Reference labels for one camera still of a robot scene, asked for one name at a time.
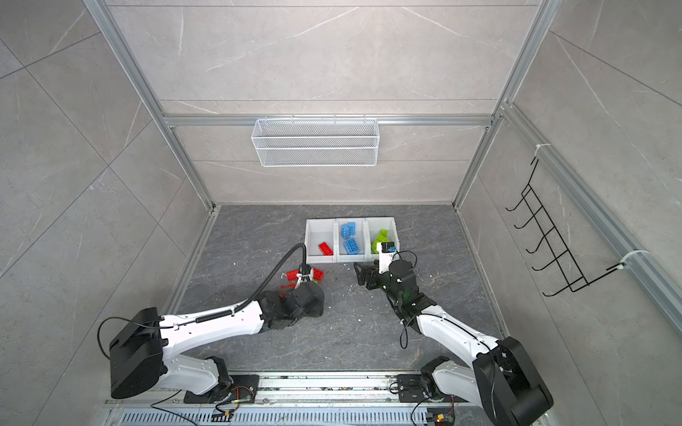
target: cable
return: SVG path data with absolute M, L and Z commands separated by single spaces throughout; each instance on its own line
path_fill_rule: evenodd
M 397 392 L 393 392 L 393 390 L 391 389 L 391 386 L 393 386 L 394 384 L 398 385 L 398 388 L 396 389 Z M 388 391 L 394 395 L 397 395 L 398 393 L 400 393 L 400 383 L 398 383 L 398 382 L 391 383 L 390 385 L 388 385 Z
M 163 412 L 170 413 L 170 414 L 172 414 L 172 415 L 174 415 L 174 416 L 178 416 L 179 418 L 181 418 L 181 419 L 183 419 L 183 420 L 185 420 L 185 421 L 190 422 L 190 423 L 193 424 L 194 426 L 199 426 L 199 424 L 198 424 L 197 422 L 193 421 L 192 419 L 189 419 L 188 417 L 183 416 L 182 414 L 177 414 L 176 412 L 168 411 L 168 410 L 165 410 L 164 408 L 155 407 L 155 405 L 160 404 L 160 403 L 162 403 L 162 402 L 168 401 L 170 398 L 174 397 L 175 395 L 179 394 L 180 392 L 182 392 L 182 391 L 177 391 L 176 393 L 172 394 L 170 397 L 167 397 L 166 399 L 162 399 L 162 400 L 159 401 L 159 402 L 155 402 L 155 403 L 151 404 L 150 407 L 152 407 L 154 410 L 159 410 L 159 411 L 163 411 Z
M 236 398 L 236 399 L 233 399 L 233 400 L 230 400 L 230 401 L 219 402 L 219 403 L 217 403 L 216 406 L 215 406 L 215 409 L 216 409 L 218 412 L 220 412 L 223 416 L 231 416 L 231 415 L 233 415 L 233 414 L 235 413 L 235 411 L 237 411 L 237 409 L 239 408 L 239 403 L 241 403 L 241 401 L 242 401 L 242 400 L 239 398 L 239 388 L 243 388 L 243 389 L 246 389 L 247 391 L 251 392 L 251 400 L 252 400 L 252 401 L 255 401 L 255 400 L 256 400 L 256 394 L 254 393 L 254 391 L 252 391 L 251 389 L 249 389 L 249 388 L 246 387 L 246 386 L 235 386 L 235 390 L 237 391 L 237 398 Z M 220 408 L 220 406 L 223 406 L 223 405 L 225 405 L 225 404 L 231 404 L 231 403 L 233 403 L 233 402 L 236 402 L 236 403 L 237 403 L 237 406 L 234 407 L 232 410 L 224 411 L 223 409 Z M 220 414 L 214 414 L 212 417 L 220 417 Z
M 412 269 L 417 267 L 417 254 L 415 252 L 413 252 L 412 250 L 400 250 L 399 252 L 395 252 L 395 253 L 393 253 L 393 257 L 391 258 L 391 260 L 395 259 L 396 254 L 400 254 L 400 253 L 412 253 L 412 255 L 414 255 L 414 257 L 415 257 L 415 264 L 412 265 Z
M 462 327 L 461 325 L 457 324 L 457 323 L 454 322 L 454 321 L 451 321 L 450 319 L 448 319 L 448 318 L 446 318 L 446 317 L 444 317 L 444 316 L 439 316 L 439 315 L 434 315 L 434 314 L 425 314 L 424 312 L 422 312 L 420 315 L 434 316 L 434 317 L 436 317 L 436 318 L 440 318 L 441 320 L 448 321 L 450 324 L 456 325 L 457 327 L 459 327 L 460 329 L 462 329 L 463 331 L 465 331 L 468 335 L 470 335 L 471 337 L 473 337 L 474 340 L 476 340 L 477 342 L 479 342 L 481 345 L 485 346 L 485 347 L 488 349 L 488 354 L 490 355 L 490 358 L 491 358 L 491 361 L 492 361 L 492 372 L 491 372 L 491 374 L 490 374 L 490 382 L 492 383 L 492 387 L 490 388 L 490 404 L 492 405 L 492 414 L 493 414 L 493 417 L 495 418 L 495 422 L 497 422 L 497 415 L 496 415 L 496 412 L 495 412 L 495 401 L 492 399 L 492 394 L 493 394 L 494 391 L 495 391 L 495 370 L 497 370 L 497 368 L 495 367 L 495 358 L 493 357 L 492 354 L 490 354 L 490 352 L 492 352 L 492 349 L 490 349 L 490 346 L 488 346 L 484 341 L 479 340 L 478 337 L 476 337 L 472 332 L 470 332 L 470 331 L 467 330 L 466 328 Z
M 263 283 L 256 289 L 256 291 L 254 291 L 253 294 L 251 294 L 249 296 L 249 298 L 246 299 L 241 305 L 239 305 L 235 308 L 235 314 L 237 312 L 241 311 L 242 309 L 244 309 L 245 307 L 247 307 L 249 303 L 251 303 L 252 301 L 255 300 L 255 298 L 263 291 L 265 286 L 267 286 L 267 284 L 275 276 L 275 274 L 277 274 L 277 271 L 280 270 L 280 268 L 286 262 L 286 260 L 289 259 L 289 256 L 291 256 L 293 254 L 293 252 L 295 252 L 299 248 L 303 250 L 303 260 L 301 261 L 301 266 L 306 264 L 306 257 L 307 257 L 306 245 L 303 243 L 298 243 L 289 249 L 289 251 L 284 255 L 284 257 L 277 263 L 277 265 L 274 267 L 274 269 L 272 271 L 270 271 L 268 276 L 265 278 Z
M 400 338 L 398 339 L 398 341 L 400 342 L 400 347 L 403 348 L 403 349 L 407 349 L 407 344 L 408 344 L 408 342 L 409 342 L 409 336 L 407 335 L 407 327 L 410 325 L 410 323 L 411 323 L 412 321 L 414 321 L 414 319 L 415 319 L 416 317 L 417 317 L 416 315 L 413 316 L 413 317 L 412 317 L 407 323 L 405 323 L 405 324 L 403 325 L 403 327 L 402 327 L 402 331 L 400 332 Z M 403 333 L 405 333 L 405 346 L 402 345 L 402 334 L 403 334 Z
M 133 324 L 135 324 L 135 325 L 137 325 L 137 326 L 145 327 L 146 329 L 154 329 L 154 330 L 164 330 L 164 329 L 173 329 L 173 328 L 175 328 L 175 326 L 172 326 L 172 325 L 171 325 L 171 326 L 163 326 L 163 327 L 145 325 L 145 324 L 148 324 L 149 322 L 153 322 L 153 321 L 148 321 L 148 322 L 145 323 L 145 324 L 141 324 L 141 323 L 139 323 L 139 322 L 137 322 L 137 321 L 129 320 L 129 319 L 123 318 L 123 317 L 121 317 L 121 316 L 110 316 L 109 318 L 107 318 L 107 319 L 105 319 L 104 321 L 102 321 L 102 323 L 100 324 L 100 326 L 97 328 L 97 344 L 100 345 L 100 351 L 102 352 L 102 355 L 104 355 L 104 358 L 106 358 L 106 359 L 110 359 L 110 358 L 109 358 L 109 355 L 107 355 L 107 354 L 105 353 L 104 348 L 102 347 L 102 340 L 100 339 L 100 332 L 102 331 L 102 326 L 104 325 L 104 323 L 107 322 L 107 321 L 109 321 L 109 320 L 123 320 L 123 321 L 128 321 L 128 322 L 132 322 Z
M 431 399 L 431 397 L 426 397 L 423 400 L 417 402 L 417 405 L 412 409 L 412 412 L 410 413 L 410 420 L 412 420 L 412 424 L 414 426 L 417 426 L 417 423 L 415 423 L 415 411 L 417 411 L 417 407 L 419 407 L 422 402 L 426 402 L 427 399 Z

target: green lego brick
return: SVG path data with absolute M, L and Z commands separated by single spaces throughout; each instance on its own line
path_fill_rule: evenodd
M 376 249 L 376 244 L 377 243 L 388 243 L 389 241 L 391 241 L 387 237 L 388 237 L 388 229 L 382 229 L 379 231 L 379 235 L 376 236 L 374 242 L 372 243 L 372 253 L 379 254 L 379 251 Z

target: white plastic bin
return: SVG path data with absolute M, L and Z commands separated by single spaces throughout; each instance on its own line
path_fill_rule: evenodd
M 336 232 L 336 219 L 308 219 L 306 220 L 306 249 L 308 252 L 308 264 L 335 263 L 338 253 L 338 232 Z M 327 243 L 334 251 L 331 256 L 325 256 L 319 245 Z
M 351 238 L 355 239 L 357 243 L 357 248 L 360 249 L 358 254 L 348 254 L 348 250 L 344 246 L 345 240 L 341 236 L 341 226 L 347 224 L 348 222 L 355 222 L 355 235 Z M 338 257 L 336 262 L 364 262 L 366 259 L 366 253 L 369 250 L 369 245 L 367 244 L 367 221 L 364 217 L 345 217 L 336 220 L 336 235 L 338 241 Z
M 366 247 L 367 256 L 365 260 L 372 262 L 373 260 L 378 260 L 379 255 L 372 253 L 372 242 L 379 235 L 382 229 L 388 229 L 388 239 L 396 244 L 396 251 L 400 251 L 400 241 L 398 240 L 398 230 L 396 229 L 396 220 L 393 217 L 366 217 L 367 223 L 367 237 L 366 237 Z

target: ventilation grille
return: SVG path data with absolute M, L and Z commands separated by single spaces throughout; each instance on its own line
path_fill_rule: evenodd
M 375 119 L 261 119 L 251 135 L 264 167 L 374 166 Z
M 238 409 L 231 422 L 211 419 L 212 408 L 173 408 L 171 411 L 192 419 L 199 425 L 230 426 L 322 426 L 322 425 L 412 425 L 412 407 L 388 408 L 251 408 Z M 426 424 L 426 408 L 418 407 L 415 423 Z M 152 408 L 126 408 L 120 426 L 177 426 L 188 422 Z

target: blue lego brick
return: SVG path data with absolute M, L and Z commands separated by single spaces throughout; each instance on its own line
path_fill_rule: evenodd
M 360 248 L 357 246 L 354 238 L 344 241 L 343 246 L 346 248 L 348 254 L 358 254 L 360 252 Z
M 343 237 L 344 240 L 347 240 L 351 235 L 351 227 L 348 225 L 341 225 L 341 237 Z

